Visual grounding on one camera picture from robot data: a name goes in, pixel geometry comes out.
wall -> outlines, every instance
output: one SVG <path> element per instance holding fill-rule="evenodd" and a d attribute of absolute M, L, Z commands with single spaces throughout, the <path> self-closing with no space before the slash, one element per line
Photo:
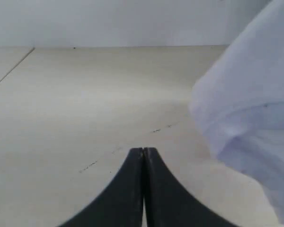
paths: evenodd
<path fill-rule="evenodd" d="M 0 46 L 229 44 L 269 0 L 0 0 Z"/>

white cloth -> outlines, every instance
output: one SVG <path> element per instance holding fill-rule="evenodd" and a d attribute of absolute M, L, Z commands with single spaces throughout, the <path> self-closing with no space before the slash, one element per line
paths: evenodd
<path fill-rule="evenodd" d="M 258 180 L 284 224 L 284 0 L 274 0 L 195 84 L 211 153 Z"/>

beige floor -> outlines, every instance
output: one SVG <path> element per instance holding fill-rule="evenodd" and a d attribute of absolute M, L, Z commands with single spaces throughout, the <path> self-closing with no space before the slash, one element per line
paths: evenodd
<path fill-rule="evenodd" d="M 32 51 L 0 82 L 0 227 L 64 222 L 138 146 L 156 146 L 179 181 L 228 220 L 279 226 L 259 185 L 210 159 L 188 116 L 192 85 L 224 49 Z M 0 78 L 29 49 L 2 51 Z"/>

black plastic part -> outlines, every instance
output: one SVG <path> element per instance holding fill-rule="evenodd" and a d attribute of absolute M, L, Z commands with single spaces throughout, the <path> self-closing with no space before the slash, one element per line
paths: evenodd
<path fill-rule="evenodd" d="M 143 163 L 142 148 L 131 149 L 108 187 L 60 227 L 141 227 Z"/>
<path fill-rule="evenodd" d="M 155 148 L 144 148 L 148 227 L 235 227 L 194 198 L 168 170 Z"/>

floor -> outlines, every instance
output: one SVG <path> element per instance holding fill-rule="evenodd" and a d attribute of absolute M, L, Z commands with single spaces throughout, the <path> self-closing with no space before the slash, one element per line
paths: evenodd
<path fill-rule="evenodd" d="M 233 223 L 279 227 L 261 187 L 212 160 L 188 115 L 193 84 L 224 49 L 0 48 L 0 227 L 61 224 L 139 146 L 157 147 Z"/>

